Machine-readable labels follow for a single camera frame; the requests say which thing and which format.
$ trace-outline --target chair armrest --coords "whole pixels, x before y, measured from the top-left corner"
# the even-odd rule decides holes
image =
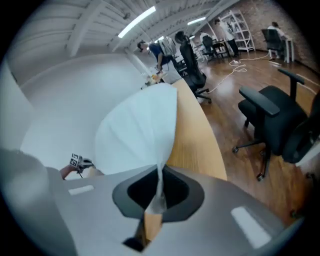
[[[301,76],[291,73],[288,70],[278,68],[278,71],[290,78],[290,98],[296,101],[297,83],[304,85],[305,80]]]
[[[250,87],[242,86],[239,89],[239,93],[256,108],[264,112],[268,117],[275,117],[280,112],[277,105],[275,105],[270,99]]]
[[[281,72],[282,74],[285,74],[286,76],[290,77],[290,79],[295,80],[296,83],[300,83],[302,85],[305,84],[305,80],[297,74],[291,73],[288,70],[285,70],[282,68],[278,68],[278,71]]]

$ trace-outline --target white paper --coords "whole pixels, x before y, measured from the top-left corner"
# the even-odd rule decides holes
[[[171,154],[177,121],[177,89],[152,85],[116,106],[101,122],[95,136],[94,164],[109,175],[157,165],[156,195],[148,213],[166,209],[162,169]]]

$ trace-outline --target fluorescent light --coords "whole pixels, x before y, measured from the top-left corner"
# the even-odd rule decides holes
[[[144,18],[148,17],[150,14],[154,13],[156,11],[156,7],[152,6],[148,10],[146,10],[144,13],[140,14],[138,17],[136,17],[133,21],[129,23],[128,26],[124,28],[118,35],[118,37],[123,38],[126,33],[128,33],[135,25],[137,25],[140,21],[142,21]]]
[[[161,37],[159,37],[157,40],[155,40],[154,42],[157,43],[157,42],[163,40],[164,38],[165,38],[164,36],[161,36]]]
[[[196,22],[201,22],[201,21],[203,21],[203,20],[205,20],[205,19],[206,19],[206,17],[197,18],[197,19],[195,19],[195,20],[193,20],[193,21],[188,22],[188,26],[191,25],[191,24],[193,24],[193,23],[196,23]]]

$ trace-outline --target white shirt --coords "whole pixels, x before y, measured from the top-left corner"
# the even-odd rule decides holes
[[[220,27],[223,29],[225,36],[226,36],[226,39],[228,41],[235,39],[235,37],[229,32],[229,28],[228,28],[227,24],[220,21]]]
[[[203,42],[205,36],[211,37],[212,40],[217,40],[217,38],[216,38],[214,35],[209,35],[209,34],[207,34],[207,33],[202,32],[202,33],[200,34],[200,41],[201,41],[201,43]]]
[[[269,27],[268,27],[268,30],[276,30],[276,31],[278,32],[280,38],[281,38],[281,37],[286,38],[285,33],[284,33],[280,28],[278,28],[278,27],[269,26]]]

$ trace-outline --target man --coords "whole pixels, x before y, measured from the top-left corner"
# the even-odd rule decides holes
[[[205,36],[211,37],[212,40],[217,40],[217,38],[214,35],[209,35],[208,33],[205,33],[202,30],[200,30],[200,41],[201,41],[202,44],[204,43],[204,37]]]
[[[174,57],[165,56],[159,43],[146,43],[142,40],[137,44],[137,47],[141,53],[148,51],[148,49],[153,53],[157,61],[156,69],[158,71],[166,72],[166,75],[163,78],[166,83],[173,84],[182,78],[174,66]]]
[[[228,44],[230,45],[232,51],[234,52],[234,57],[239,56],[239,49],[235,41],[235,37],[229,32],[227,24],[221,22],[220,19],[216,19],[214,21],[215,25],[219,25],[222,28],[222,32],[224,34],[224,38],[226,38]]]
[[[272,22],[271,23],[271,26],[268,27],[268,30],[276,30],[278,32],[278,35],[280,37],[281,40],[286,40],[287,39],[287,36],[285,35],[285,33],[279,28],[279,25],[277,22]],[[280,59],[280,56],[279,56],[279,52],[276,50],[276,51],[273,51],[273,50],[270,50],[270,57],[271,59],[270,60],[274,60],[274,58],[272,57],[272,53],[275,52],[275,56],[277,59]]]

